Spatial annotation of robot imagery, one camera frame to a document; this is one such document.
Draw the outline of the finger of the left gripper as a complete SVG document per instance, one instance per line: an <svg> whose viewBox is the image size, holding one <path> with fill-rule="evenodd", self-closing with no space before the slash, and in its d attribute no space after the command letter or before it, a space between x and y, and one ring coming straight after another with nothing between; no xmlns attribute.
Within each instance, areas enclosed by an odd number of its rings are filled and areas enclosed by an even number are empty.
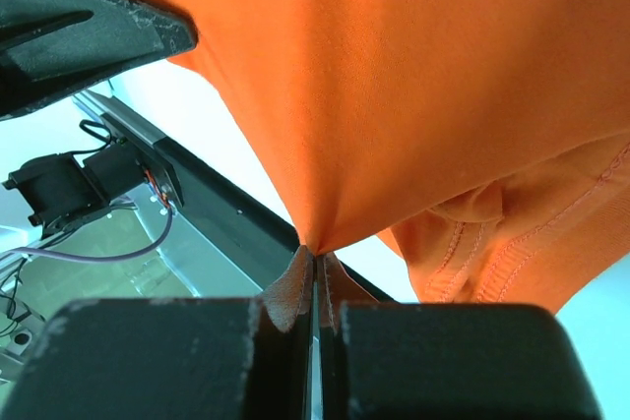
<svg viewBox="0 0 630 420"><path fill-rule="evenodd" d="M29 115L196 44L186 16L149 0L1 0L1 117Z"/></svg>

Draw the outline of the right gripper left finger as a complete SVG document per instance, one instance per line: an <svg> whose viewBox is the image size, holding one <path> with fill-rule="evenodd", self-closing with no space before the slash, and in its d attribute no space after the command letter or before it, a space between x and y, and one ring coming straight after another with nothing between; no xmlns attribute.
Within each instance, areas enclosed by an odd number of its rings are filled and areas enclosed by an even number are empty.
<svg viewBox="0 0 630 420"><path fill-rule="evenodd" d="M45 325L5 419L306 419L314 258L260 295L84 299Z"/></svg>

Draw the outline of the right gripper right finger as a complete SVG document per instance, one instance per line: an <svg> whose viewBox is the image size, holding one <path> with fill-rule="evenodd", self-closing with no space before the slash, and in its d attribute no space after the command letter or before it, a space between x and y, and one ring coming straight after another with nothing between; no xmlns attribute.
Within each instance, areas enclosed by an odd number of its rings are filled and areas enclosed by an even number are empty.
<svg viewBox="0 0 630 420"><path fill-rule="evenodd" d="M327 419L599 419L566 330L526 304L374 299L316 260Z"/></svg>

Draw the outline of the orange t-shirt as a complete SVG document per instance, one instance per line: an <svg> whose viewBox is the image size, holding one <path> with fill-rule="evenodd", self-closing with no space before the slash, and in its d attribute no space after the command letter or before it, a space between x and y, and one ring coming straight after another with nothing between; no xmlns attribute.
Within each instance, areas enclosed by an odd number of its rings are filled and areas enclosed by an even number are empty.
<svg viewBox="0 0 630 420"><path fill-rule="evenodd" d="M422 302L559 310L629 251L629 0L152 0L300 241Z"/></svg>

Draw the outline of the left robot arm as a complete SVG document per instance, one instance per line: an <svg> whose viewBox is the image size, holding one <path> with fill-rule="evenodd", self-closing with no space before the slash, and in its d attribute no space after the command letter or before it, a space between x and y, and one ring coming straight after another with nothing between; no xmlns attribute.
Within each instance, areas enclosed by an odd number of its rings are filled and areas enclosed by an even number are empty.
<svg viewBox="0 0 630 420"><path fill-rule="evenodd" d="M16 119L128 70L192 50L184 16L148 0L1 0L1 117ZM44 236L104 215L144 181L138 147L108 142L85 164L72 152L38 157L4 183Z"/></svg>

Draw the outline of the aluminium frame rail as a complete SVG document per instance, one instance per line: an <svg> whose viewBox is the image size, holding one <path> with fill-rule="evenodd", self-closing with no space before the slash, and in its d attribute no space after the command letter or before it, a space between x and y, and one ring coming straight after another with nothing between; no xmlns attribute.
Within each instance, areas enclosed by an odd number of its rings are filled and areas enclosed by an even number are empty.
<svg viewBox="0 0 630 420"><path fill-rule="evenodd" d="M121 134L134 136L152 147L166 134L117 97L84 90L72 96L73 103L89 117L107 123Z"/></svg>

